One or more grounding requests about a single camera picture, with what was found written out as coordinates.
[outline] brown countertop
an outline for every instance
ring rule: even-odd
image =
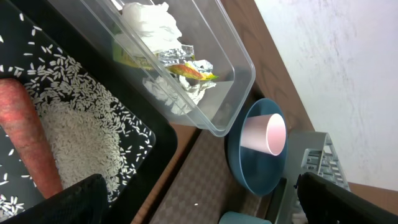
[[[266,97],[277,102],[284,112],[289,129],[313,130],[307,112],[254,0],[221,0],[221,2],[256,68],[256,82],[251,96]],[[163,195],[167,191],[173,173],[179,170],[200,132],[195,127],[176,124],[172,126],[178,137],[177,151],[134,217],[132,221],[134,224],[149,221],[150,217],[147,214],[151,209],[155,209],[151,206],[161,200],[159,194]]]

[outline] crumpled tissue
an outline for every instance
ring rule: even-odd
[[[182,33],[173,16],[167,12],[168,9],[169,5],[166,2],[159,5],[133,2],[125,4],[122,10],[122,18],[154,54],[181,48],[181,43],[177,39]],[[116,34],[115,38],[134,55],[142,55],[125,33]]]

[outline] teal object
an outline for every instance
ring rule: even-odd
[[[228,164],[235,179],[258,196],[269,194],[278,184],[285,167],[287,139],[283,151],[272,156],[241,146],[241,134],[247,118],[265,114],[282,114],[279,106],[270,99],[255,102],[248,110],[242,109],[228,136]]]
[[[218,224],[272,224],[270,221],[236,212],[225,213]]]

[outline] gray mat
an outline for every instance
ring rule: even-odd
[[[150,223],[218,223],[227,211],[256,216],[260,201],[229,171],[224,138],[202,131]]]

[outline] carrot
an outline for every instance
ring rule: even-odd
[[[42,195],[49,198],[61,192],[60,176],[39,116],[24,86],[15,79],[0,79],[0,125]]]

